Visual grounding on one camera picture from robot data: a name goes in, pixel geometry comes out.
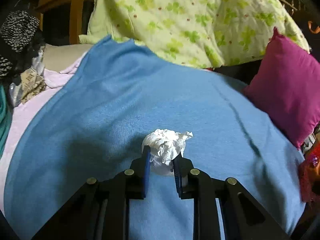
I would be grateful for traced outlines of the green clover pattern quilt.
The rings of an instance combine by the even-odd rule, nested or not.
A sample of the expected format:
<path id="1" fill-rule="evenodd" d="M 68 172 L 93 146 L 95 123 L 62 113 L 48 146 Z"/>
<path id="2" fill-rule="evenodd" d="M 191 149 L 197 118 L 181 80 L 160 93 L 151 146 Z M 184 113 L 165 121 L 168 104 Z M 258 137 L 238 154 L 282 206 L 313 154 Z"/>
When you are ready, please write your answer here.
<path id="1" fill-rule="evenodd" d="M 261 59 L 274 29 L 309 49 L 279 0 L 95 0 L 79 40 L 133 39 L 172 63 L 219 68 Z"/>

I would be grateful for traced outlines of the beige patterned cloth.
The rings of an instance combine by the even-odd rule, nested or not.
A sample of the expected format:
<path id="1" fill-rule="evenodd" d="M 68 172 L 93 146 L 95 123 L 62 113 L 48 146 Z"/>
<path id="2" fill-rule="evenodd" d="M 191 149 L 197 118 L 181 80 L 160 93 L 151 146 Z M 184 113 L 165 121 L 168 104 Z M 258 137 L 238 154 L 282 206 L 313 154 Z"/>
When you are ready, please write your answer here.
<path id="1" fill-rule="evenodd" d="M 9 86 L 9 95 L 13 107 L 27 101 L 40 94 L 46 89 L 46 83 L 42 74 L 34 68 L 29 68 L 20 74 L 20 84 L 14 82 Z"/>

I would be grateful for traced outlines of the white tissue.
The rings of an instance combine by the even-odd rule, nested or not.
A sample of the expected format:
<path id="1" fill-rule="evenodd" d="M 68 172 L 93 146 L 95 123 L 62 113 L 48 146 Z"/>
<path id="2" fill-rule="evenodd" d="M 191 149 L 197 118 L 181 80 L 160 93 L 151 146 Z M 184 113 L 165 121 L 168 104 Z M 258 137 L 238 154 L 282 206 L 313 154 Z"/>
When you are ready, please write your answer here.
<path id="1" fill-rule="evenodd" d="M 142 142 L 142 150 L 150 147 L 151 170 L 160 176 L 173 176 L 172 161 L 181 154 L 183 156 L 186 141 L 193 137 L 192 132 L 175 132 L 169 129 L 156 129 L 148 134 Z"/>

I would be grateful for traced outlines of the pink bed sheet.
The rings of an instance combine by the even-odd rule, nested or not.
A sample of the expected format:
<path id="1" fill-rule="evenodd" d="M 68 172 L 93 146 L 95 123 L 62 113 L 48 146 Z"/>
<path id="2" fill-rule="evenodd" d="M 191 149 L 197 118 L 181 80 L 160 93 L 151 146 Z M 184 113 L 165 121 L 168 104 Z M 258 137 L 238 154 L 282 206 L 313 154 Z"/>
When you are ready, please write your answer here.
<path id="1" fill-rule="evenodd" d="M 3 213 L 5 213 L 4 188 L 8 169 L 19 140 L 38 111 L 73 77 L 85 55 L 83 53 L 69 67 L 59 72 L 45 69 L 43 73 L 46 84 L 45 90 L 25 104 L 20 104 L 14 108 L 9 134 L 1 156 L 1 211 Z"/>

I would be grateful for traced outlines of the magenta pillow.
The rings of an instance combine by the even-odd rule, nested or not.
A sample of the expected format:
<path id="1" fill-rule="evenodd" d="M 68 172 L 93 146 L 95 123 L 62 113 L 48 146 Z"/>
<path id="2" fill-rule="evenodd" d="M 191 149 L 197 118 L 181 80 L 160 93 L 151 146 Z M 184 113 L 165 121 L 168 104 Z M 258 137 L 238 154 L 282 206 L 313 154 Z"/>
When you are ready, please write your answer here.
<path id="1" fill-rule="evenodd" d="M 244 94 L 300 147 L 319 123 L 319 62 L 274 28 Z"/>

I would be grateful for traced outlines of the red plastic mesh basket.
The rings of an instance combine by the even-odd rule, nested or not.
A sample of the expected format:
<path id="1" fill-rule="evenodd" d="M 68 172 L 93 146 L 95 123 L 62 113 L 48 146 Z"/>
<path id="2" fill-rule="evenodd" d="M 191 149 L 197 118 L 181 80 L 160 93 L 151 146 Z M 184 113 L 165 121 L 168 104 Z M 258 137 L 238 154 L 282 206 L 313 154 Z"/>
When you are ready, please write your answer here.
<path id="1" fill-rule="evenodd" d="M 319 144 L 312 146 L 298 168 L 303 202 L 319 202 Z"/>

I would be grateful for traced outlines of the navy blue bag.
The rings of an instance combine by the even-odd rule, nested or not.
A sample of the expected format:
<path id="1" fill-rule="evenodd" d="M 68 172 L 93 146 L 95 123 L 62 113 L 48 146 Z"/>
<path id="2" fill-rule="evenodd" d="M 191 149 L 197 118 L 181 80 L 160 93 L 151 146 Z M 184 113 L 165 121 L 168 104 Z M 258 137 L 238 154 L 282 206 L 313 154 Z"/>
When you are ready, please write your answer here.
<path id="1" fill-rule="evenodd" d="M 307 39 L 311 48 L 311 55 L 319 61 L 319 25 L 316 20 L 309 12 L 304 10 L 295 11 L 292 17 Z"/>

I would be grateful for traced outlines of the blue blanket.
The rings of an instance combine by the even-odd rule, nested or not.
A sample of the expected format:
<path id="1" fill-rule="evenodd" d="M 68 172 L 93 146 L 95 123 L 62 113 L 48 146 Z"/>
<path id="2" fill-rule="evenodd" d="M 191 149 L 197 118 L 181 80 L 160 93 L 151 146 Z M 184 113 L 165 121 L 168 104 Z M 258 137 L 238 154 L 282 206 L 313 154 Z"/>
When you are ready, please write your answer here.
<path id="1" fill-rule="evenodd" d="M 191 132 L 185 157 L 216 179 L 234 177 L 292 233 L 305 205 L 302 154 L 242 93 L 244 84 L 164 61 L 132 41 L 93 46 L 38 111 L 13 153 L 5 216 L 31 239 L 87 178 L 113 178 L 157 129 Z"/>

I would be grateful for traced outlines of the teal jacket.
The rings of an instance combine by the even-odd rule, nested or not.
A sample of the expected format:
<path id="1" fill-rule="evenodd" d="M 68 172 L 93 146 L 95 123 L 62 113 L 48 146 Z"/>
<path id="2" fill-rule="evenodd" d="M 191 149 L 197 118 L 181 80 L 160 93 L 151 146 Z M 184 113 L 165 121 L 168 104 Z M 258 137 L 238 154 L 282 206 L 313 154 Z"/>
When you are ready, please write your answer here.
<path id="1" fill-rule="evenodd" d="M 7 96 L 4 87 L 1 85 L 0 96 L 0 157 L 3 155 L 5 143 L 9 134 L 9 129 L 12 121 L 12 113 L 7 103 Z"/>

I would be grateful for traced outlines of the black white knit garment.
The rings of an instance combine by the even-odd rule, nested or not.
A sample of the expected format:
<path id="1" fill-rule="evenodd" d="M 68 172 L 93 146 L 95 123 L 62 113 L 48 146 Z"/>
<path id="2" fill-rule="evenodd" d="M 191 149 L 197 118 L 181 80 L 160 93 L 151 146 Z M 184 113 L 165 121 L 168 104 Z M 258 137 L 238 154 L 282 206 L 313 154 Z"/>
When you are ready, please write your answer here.
<path id="1" fill-rule="evenodd" d="M 1 26 L 1 81 L 30 66 L 41 46 L 39 19 L 25 10 L 8 14 Z"/>

